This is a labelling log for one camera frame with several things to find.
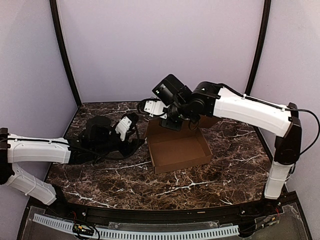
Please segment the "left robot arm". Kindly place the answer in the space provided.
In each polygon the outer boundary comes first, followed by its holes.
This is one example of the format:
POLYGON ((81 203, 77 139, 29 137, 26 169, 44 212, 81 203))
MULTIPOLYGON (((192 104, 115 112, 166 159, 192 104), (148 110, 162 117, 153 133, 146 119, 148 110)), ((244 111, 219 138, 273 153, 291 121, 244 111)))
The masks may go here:
POLYGON ((60 187, 45 183, 23 170, 19 162, 49 162, 81 165, 98 160, 121 161, 131 157, 144 139, 140 137, 135 113, 125 114, 112 124, 106 116, 87 120, 76 138, 34 138, 0 130, 0 183, 13 187, 47 206, 64 203, 60 187))

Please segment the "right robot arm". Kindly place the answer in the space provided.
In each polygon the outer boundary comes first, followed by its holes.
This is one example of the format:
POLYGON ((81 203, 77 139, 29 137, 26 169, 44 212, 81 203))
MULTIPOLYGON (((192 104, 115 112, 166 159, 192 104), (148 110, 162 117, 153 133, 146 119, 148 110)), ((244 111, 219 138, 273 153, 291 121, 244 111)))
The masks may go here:
POLYGON ((301 109, 294 103, 270 103, 239 93, 224 83, 200 82, 190 90, 173 74, 166 76, 153 90, 155 99, 144 106, 151 117, 160 117, 162 127, 179 131, 183 121, 196 124, 201 116, 240 121, 273 133, 275 153, 264 187, 264 197, 276 200, 304 153, 301 109))

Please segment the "brown cardboard box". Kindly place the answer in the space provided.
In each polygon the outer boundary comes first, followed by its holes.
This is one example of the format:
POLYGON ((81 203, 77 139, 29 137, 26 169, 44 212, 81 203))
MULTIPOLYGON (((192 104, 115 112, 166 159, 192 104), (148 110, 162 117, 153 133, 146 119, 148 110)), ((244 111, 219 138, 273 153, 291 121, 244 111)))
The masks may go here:
POLYGON ((201 130, 209 130, 221 119, 202 116, 196 130, 185 121, 180 131, 160 126, 159 119, 148 122, 145 137, 155 174, 168 173, 208 164, 212 150, 201 130))

